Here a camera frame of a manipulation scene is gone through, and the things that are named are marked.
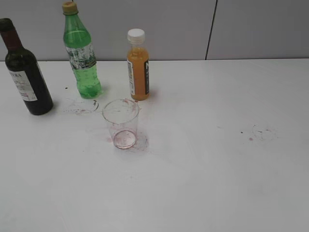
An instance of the green soda bottle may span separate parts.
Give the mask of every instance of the green soda bottle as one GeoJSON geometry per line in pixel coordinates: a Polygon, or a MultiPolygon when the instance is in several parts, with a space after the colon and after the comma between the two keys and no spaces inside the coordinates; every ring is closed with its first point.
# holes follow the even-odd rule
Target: green soda bottle
{"type": "Polygon", "coordinates": [[[63,41],[70,57],[70,63],[82,98],[95,98],[101,93],[97,77],[97,61],[92,48],[91,36],[82,24],[75,2],[62,4],[66,16],[63,41]]]}

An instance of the dark green wine bottle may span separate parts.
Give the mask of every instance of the dark green wine bottle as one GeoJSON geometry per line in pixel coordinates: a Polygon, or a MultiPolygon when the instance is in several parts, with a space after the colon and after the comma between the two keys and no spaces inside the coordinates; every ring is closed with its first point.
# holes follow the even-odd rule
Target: dark green wine bottle
{"type": "Polygon", "coordinates": [[[26,107],[33,115],[47,113],[53,101],[35,56],[22,46],[9,18],[0,19],[0,34],[8,49],[5,64],[26,107]]]}

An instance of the wine bottle label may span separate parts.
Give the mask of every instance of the wine bottle label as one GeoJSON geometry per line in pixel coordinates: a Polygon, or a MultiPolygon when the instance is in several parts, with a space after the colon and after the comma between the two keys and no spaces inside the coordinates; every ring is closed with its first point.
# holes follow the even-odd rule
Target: wine bottle label
{"type": "Polygon", "coordinates": [[[37,96],[35,95],[33,88],[30,84],[30,81],[26,75],[25,71],[13,72],[9,71],[11,74],[13,81],[24,101],[32,102],[37,100],[37,96]]]}

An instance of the bottle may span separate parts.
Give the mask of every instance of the bottle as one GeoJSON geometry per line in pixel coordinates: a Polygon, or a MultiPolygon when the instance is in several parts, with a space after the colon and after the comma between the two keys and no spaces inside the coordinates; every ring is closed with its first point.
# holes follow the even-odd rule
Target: bottle
{"type": "Polygon", "coordinates": [[[63,41],[77,81],[77,89],[82,98],[95,98],[101,93],[101,84],[97,77],[97,61],[91,36],[77,15],[75,2],[63,3],[62,9],[66,16],[63,41]]]}
{"type": "Polygon", "coordinates": [[[0,19],[0,34],[8,49],[5,64],[26,107],[33,115],[47,113],[53,101],[35,56],[22,46],[9,18],[0,19]]]}
{"type": "Polygon", "coordinates": [[[131,97],[142,101],[149,97],[149,55],[142,46],[145,32],[141,29],[131,29],[127,33],[127,39],[131,44],[127,53],[131,97]]]}

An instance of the clear plastic cup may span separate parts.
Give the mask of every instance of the clear plastic cup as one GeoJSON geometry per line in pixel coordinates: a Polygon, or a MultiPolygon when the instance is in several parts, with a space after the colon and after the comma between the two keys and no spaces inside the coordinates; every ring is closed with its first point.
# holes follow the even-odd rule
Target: clear plastic cup
{"type": "Polygon", "coordinates": [[[139,105],[126,98],[116,99],[103,108],[102,114],[116,147],[126,149],[135,144],[139,112],[139,105]]]}

